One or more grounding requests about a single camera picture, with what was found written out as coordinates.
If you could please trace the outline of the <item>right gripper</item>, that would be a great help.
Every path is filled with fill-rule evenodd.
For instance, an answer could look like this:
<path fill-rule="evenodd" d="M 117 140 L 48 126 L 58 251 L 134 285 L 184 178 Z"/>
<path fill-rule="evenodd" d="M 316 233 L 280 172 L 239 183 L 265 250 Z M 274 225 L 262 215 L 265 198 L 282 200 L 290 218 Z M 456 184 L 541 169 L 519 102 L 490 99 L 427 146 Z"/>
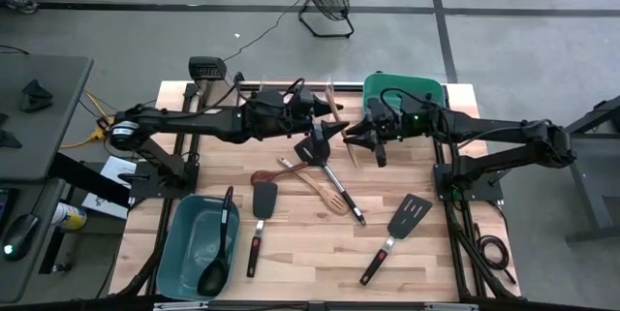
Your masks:
<path fill-rule="evenodd" d="M 374 152 L 379 167 L 387 165 L 385 144 L 391 140 L 402 141 L 412 135 L 402 115 L 390 109 L 379 98 L 369 98 L 364 117 L 346 130 L 343 142 L 367 148 Z"/>

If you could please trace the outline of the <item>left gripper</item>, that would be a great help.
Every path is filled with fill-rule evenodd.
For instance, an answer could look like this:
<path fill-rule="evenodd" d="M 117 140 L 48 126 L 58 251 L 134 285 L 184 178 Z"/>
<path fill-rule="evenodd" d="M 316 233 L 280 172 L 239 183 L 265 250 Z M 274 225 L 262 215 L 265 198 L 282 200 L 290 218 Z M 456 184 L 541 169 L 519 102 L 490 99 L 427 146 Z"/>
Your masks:
<path fill-rule="evenodd" d="M 316 116 L 323 116 L 344 108 L 343 105 L 323 100 L 314 95 L 307 88 L 293 88 L 292 97 L 288 102 L 291 118 L 294 123 L 300 123 L 308 136 L 313 136 L 319 143 L 328 143 L 336 134 L 349 126 L 349 121 L 327 122 L 322 120 L 314 123 Z"/>

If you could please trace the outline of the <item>light wooden spatula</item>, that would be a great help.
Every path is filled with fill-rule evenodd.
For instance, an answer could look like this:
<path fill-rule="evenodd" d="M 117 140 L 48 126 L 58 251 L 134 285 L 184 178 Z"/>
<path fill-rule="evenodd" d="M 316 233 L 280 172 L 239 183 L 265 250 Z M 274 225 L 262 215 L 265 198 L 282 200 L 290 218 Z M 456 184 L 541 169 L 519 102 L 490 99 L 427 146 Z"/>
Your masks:
<path fill-rule="evenodd" d="M 335 92 L 335 90 L 334 90 L 333 85 L 331 83 L 329 83 L 325 87 L 325 97 L 326 97 L 326 99 L 327 99 L 327 101 L 328 101 L 328 103 L 330 105 L 331 110 L 332 110 L 332 114 L 333 114 L 334 120 L 336 122 L 342 122 L 342 119 L 341 119 L 341 117 L 339 115 L 339 108 L 336 106 L 336 102 L 335 102 L 335 99 L 334 99 L 334 92 Z M 355 154 L 355 152 L 353 150 L 353 147 L 350 144 L 345 144 L 345 146 L 347 147 L 348 154 L 350 156 L 350 159 L 351 159 L 354 167 L 357 168 L 358 167 L 358 159 L 357 159 L 357 156 L 356 156 L 356 154 Z"/>

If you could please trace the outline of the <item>black slotted spatula steel handle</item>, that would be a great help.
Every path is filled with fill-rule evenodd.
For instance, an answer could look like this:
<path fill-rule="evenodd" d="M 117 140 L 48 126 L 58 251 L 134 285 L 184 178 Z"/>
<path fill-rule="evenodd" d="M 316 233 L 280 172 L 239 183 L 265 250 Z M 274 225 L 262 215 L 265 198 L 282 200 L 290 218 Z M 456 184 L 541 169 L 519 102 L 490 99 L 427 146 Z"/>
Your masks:
<path fill-rule="evenodd" d="M 349 193 L 345 190 L 327 164 L 327 160 L 330 156 L 330 145 L 328 140 L 316 140 L 313 136 L 308 136 L 294 146 L 294 151 L 301 161 L 306 162 L 309 166 L 320 167 L 324 171 L 337 189 L 340 198 L 344 201 L 346 206 L 351 209 L 360 224 L 365 226 L 366 221 L 361 210 L 357 207 Z"/>

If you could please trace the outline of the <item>bamboo slotted spatula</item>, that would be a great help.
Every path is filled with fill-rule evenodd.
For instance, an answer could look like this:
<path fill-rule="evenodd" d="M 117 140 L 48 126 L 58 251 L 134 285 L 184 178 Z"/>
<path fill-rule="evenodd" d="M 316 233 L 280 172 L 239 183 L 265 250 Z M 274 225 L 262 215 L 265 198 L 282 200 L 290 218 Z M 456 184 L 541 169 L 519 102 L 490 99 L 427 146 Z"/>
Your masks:
<path fill-rule="evenodd" d="M 295 170 L 294 173 L 320 196 L 326 207 L 332 212 L 341 216 L 350 212 L 349 206 L 335 191 L 321 185 L 303 169 Z"/>

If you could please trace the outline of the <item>dark brown wooden spoon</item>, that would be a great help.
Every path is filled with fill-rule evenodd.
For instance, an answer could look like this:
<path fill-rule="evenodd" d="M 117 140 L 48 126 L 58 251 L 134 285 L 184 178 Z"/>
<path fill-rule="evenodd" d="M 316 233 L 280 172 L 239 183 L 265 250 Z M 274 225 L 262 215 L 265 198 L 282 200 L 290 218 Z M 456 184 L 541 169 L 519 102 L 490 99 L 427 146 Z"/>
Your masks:
<path fill-rule="evenodd" d="M 277 176 L 280 176 L 280 175 L 283 175 L 289 172 L 293 172 L 293 171 L 299 171 L 299 170 L 306 168 L 307 166 L 308 166 L 307 162 L 301 162 L 292 167 L 285 168 L 281 171 L 264 171 L 264 170 L 255 171 L 250 177 L 250 182 L 252 185 L 255 185 L 258 182 L 271 182 Z"/>

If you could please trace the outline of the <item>black plastic ladle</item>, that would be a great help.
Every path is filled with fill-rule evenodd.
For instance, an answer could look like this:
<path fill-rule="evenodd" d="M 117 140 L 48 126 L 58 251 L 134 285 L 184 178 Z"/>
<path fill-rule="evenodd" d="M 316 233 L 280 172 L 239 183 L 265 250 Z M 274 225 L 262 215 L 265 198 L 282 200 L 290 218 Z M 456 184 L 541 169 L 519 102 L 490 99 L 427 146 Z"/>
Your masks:
<path fill-rule="evenodd" d="M 229 268 L 226 259 L 226 242 L 232 203 L 233 187 L 229 186 L 222 205 L 218 253 L 213 261 L 203 270 L 197 286 L 197 292 L 203 296 L 218 295 L 227 281 Z"/>

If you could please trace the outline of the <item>green plastic bin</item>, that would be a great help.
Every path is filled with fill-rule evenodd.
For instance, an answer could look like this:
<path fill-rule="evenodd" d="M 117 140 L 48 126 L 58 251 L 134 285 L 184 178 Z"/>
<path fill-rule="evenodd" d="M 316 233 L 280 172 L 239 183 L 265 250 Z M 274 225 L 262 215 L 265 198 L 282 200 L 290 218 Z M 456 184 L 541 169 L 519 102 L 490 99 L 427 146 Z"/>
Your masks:
<path fill-rule="evenodd" d="M 380 100 L 381 92 L 387 88 L 402 89 L 421 100 L 429 95 L 434 103 L 443 108 L 446 106 L 444 86 L 434 79 L 374 73 L 368 76 L 363 84 L 362 110 L 365 114 L 370 112 L 369 100 Z"/>

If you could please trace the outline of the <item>teal plastic bin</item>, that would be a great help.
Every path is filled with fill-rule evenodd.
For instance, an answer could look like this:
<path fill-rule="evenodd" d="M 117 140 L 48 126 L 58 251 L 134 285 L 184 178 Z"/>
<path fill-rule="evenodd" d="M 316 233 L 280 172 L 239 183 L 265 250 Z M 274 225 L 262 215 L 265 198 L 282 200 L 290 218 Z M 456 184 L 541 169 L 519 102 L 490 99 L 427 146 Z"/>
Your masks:
<path fill-rule="evenodd" d="M 203 270 L 218 253 L 222 205 L 221 198 L 199 195 L 188 196 L 180 201 L 172 219 L 156 277 L 157 288 L 162 295 L 200 301 L 208 301 L 217 296 L 200 295 L 197 286 Z M 239 231 L 239 210 L 236 204 L 232 203 L 226 242 L 229 269 L 223 290 L 226 289 L 233 270 Z"/>

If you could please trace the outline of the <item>yellow power strip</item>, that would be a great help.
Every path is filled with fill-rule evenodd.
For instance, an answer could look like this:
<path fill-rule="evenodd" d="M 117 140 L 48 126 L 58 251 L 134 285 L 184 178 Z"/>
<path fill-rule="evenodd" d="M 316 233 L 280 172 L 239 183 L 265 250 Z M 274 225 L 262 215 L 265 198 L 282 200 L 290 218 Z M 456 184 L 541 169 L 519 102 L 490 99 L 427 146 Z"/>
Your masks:
<path fill-rule="evenodd" d="M 113 116 L 105 116 L 105 117 L 98 118 L 96 120 L 95 130 L 90 135 L 91 139 L 105 140 L 114 122 L 115 122 L 115 118 Z"/>

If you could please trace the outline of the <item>grey side desk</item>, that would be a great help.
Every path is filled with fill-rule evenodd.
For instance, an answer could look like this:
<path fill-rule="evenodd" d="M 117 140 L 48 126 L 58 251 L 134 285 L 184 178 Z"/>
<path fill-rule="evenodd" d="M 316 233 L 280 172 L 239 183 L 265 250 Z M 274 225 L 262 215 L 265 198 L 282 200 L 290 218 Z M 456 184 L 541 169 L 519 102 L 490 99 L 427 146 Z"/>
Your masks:
<path fill-rule="evenodd" d="M 39 218 L 30 249 L 16 262 L 3 257 L 6 232 L 0 230 L 0 303 L 19 301 L 35 268 L 65 186 L 47 175 L 92 67 L 93 60 L 83 56 L 0 55 L 0 112 L 8 115 L 0 128 L 21 143 L 18 149 L 0 147 L 0 186 L 18 190 L 7 222 L 29 213 Z M 52 95 L 52 105 L 23 112 L 22 89 L 34 79 Z"/>

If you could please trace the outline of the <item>black angular desk object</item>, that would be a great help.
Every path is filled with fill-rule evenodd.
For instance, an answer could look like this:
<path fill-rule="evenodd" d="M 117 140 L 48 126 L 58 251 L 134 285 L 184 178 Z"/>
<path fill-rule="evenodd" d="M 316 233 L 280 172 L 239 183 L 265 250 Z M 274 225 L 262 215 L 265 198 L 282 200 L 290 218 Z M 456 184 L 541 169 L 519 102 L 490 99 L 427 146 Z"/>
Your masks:
<path fill-rule="evenodd" d="M 19 149 L 22 143 L 12 133 L 0 129 L 0 147 Z"/>
<path fill-rule="evenodd" d="M 22 89 L 22 100 L 20 110 L 27 113 L 34 113 L 51 107 L 53 95 L 45 90 L 36 79 L 31 80 Z"/>

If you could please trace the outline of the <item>black computer mouse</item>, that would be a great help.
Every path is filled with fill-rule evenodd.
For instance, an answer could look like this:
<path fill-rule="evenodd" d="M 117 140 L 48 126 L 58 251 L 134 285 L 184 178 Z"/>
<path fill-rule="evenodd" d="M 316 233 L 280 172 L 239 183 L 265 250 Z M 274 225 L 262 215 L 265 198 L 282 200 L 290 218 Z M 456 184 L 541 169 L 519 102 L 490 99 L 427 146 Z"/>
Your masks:
<path fill-rule="evenodd" d="M 12 222 L 2 241 L 2 254 L 6 261 L 19 261 L 27 255 L 39 222 L 39 217 L 32 213 L 20 215 Z"/>

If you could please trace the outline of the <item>person's grey sneaker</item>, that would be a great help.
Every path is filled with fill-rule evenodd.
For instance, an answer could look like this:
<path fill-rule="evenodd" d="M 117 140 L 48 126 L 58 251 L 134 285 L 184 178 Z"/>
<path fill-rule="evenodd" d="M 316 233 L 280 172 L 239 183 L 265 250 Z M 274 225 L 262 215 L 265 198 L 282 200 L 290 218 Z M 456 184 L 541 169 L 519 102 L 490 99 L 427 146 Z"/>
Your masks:
<path fill-rule="evenodd" d="M 9 9 L 23 14 L 34 14 L 38 11 L 39 5 L 31 0 L 0 0 Z"/>

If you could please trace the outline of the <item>black aluminium frame rail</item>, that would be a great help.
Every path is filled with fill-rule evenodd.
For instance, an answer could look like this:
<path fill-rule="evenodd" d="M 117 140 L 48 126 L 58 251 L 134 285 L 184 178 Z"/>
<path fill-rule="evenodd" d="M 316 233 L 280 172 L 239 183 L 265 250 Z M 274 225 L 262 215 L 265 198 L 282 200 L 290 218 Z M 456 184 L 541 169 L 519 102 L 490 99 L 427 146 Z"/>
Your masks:
<path fill-rule="evenodd" d="M 240 88 L 242 91 L 257 91 L 262 89 L 276 89 L 279 91 L 286 90 L 291 86 L 291 82 L 285 81 L 242 81 Z M 304 86 L 311 91 L 324 92 L 328 83 L 320 81 L 306 81 Z M 335 92 L 362 92 L 362 82 L 334 82 L 333 84 Z"/>
<path fill-rule="evenodd" d="M 595 307 L 469 297 L 440 301 L 182 301 L 163 295 L 111 295 L 97 299 L 0 305 L 0 311 L 620 311 Z"/>
<path fill-rule="evenodd" d="M 480 176 L 464 171 L 462 164 L 466 158 L 458 154 L 456 147 L 456 122 L 466 115 L 447 109 L 444 104 L 440 104 L 434 114 L 437 120 L 432 123 L 432 131 L 435 133 L 433 139 L 439 163 L 433 167 L 433 175 L 438 199 L 444 203 L 458 298 L 463 303 L 475 303 L 488 299 L 486 293 L 492 292 L 495 299 L 517 300 L 518 296 L 492 272 L 477 246 L 469 205 L 474 197 L 466 196 L 465 192 L 480 180 Z M 473 265 L 474 295 L 467 287 L 462 253 L 467 254 Z"/>
<path fill-rule="evenodd" d="M 198 103 L 201 102 L 200 93 L 198 87 L 194 83 L 187 83 L 185 86 L 185 92 L 183 93 L 183 105 L 182 111 L 189 111 L 192 105 L 192 102 L 195 98 L 198 98 Z M 182 152 L 183 145 L 185 142 L 185 134 L 178 134 L 175 138 L 175 144 L 173 148 L 173 153 L 183 157 L 184 155 L 188 156 L 188 161 L 190 163 L 196 163 L 199 159 L 197 150 L 198 150 L 198 139 L 196 137 L 191 138 L 189 150 L 187 152 Z M 164 199 L 163 206 L 160 214 L 160 221 L 158 226 L 158 232 L 156 234 L 155 246 L 153 257 L 154 265 L 149 274 L 148 280 L 146 282 L 146 295 L 155 295 L 156 294 L 156 274 L 158 271 L 158 267 L 161 261 L 161 254 L 163 252 L 166 238 L 169 230 L 169 222 L 172 211 L 173 200 L 172 199 Z"/>

